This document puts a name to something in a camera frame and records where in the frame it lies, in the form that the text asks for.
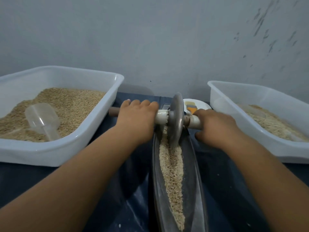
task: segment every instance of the dark blue tablecloth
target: dark blue tablecloth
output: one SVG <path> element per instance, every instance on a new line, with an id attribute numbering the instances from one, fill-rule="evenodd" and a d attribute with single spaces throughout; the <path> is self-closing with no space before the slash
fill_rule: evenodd
<path id="1" fill-rule="evenodd" d="M 126 99 L 148 99 L 162 106 L 171 98 L 117 93 L 114 106 Z M 116 123 L 106 116 L 92 140 Z M 221 150 L 207 147 L 194 138 L 210 231 L 269 231 L 267 223 L 249 193 L 234 163 Z M 138 147 L 113 176 L 110 184 L 89 218 L 84 231 L 157 231 L 151 176 L 152 141 Z M 307 185 L 309 166 L 286 164 Z M 55 168 L 0 163 L 0 207 L 46 177 Z"/>

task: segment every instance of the crushed grain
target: crushed grain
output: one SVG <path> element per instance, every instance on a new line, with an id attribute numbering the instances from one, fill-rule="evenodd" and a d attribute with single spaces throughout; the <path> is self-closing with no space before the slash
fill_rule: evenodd
<path id="1" fill-rule="evenodd" d="M 172 214 L 179 230 L 184 230 L 184 215 L 182 207 L 183 160 L 181 147 L 170 149 L 168 145 L 167 127 L 164 127 L 160 142 L 160 167 L 163 174 L 168 200 Z"/>
<path id="2" fill-rule="evenodd" d="M 46 142 L 45 135 L 29 130 L 25 109 L 36 103 L 49 103 L 60 119 L 61 137 L 75 131 L 105 95 L 101 91 L 49 88 L 33 100 L 18 103 L 5 117 L 0 118 L 0 138 L 31 142 Z"/>
<path id="3" fill-rule="evenodd" d="M 285 140 L 294 141 L 289 132 L 291 132 L 296 137 L 302 139 L 304 142 L 309 142 L 309 138 L 297 130 L 292 125 L 281 120 L 277 115 L 271 113 L 269 110 L 264 109 L 258 105 L 250 105 L 251 107 L 262 111 L 266 117 L 261 117 L 256 114 L 245 111 L 250 117 L 253 118 L 262 128 L 267 130 L 277 137 L 283 138 Z"/>

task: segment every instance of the hand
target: hand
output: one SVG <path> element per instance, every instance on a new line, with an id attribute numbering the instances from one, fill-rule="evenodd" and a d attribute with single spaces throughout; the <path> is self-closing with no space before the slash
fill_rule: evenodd
<path id="1" fill-rule="evenodd" d="M 195 138 L 207 145 L 224 149 L 227 144 L 241 140 L 245 136 L 230 115 L 211 109 L 199 109 L 194 115 L 198 116 L 203 124 L 203 131 L 197 132 Z"/>
<path id="2" fill-rule="evenodd" d="M 126 100 L 122 103 L 115 125 L 126 132 L 138 145 L 148 142 L 154 133 L 155 116 L 159 109 L 157 102 Z"/>

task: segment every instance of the person's left hand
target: person's left hand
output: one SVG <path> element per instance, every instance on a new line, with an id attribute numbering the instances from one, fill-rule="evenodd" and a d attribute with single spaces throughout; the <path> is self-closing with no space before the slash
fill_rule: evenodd
<path id="1" fill-rule="evenodd" d="M 159 109 L 157 102 L 126 100 L 122 103 L 115 125 L 126 132 L 138 145 L 148 142 L 154 133 L 155 116 Z"/>

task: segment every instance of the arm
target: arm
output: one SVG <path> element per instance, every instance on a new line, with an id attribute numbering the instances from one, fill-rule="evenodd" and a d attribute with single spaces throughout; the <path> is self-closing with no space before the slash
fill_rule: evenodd
<path id="1" fill-rule="evenodd" d="M 308 231 L 309 188 L 228 115 L 198 110 L 204 131 L 196 138 L 220 148 L 237 165 L 273 231 Z"/>
<path id="2" fill-rule="evenodd" d="M 113 128 L 0 209 L 0 231 L 81 231 L 111 176 L 152 138 L 158 107 L 125 101 Z"/>

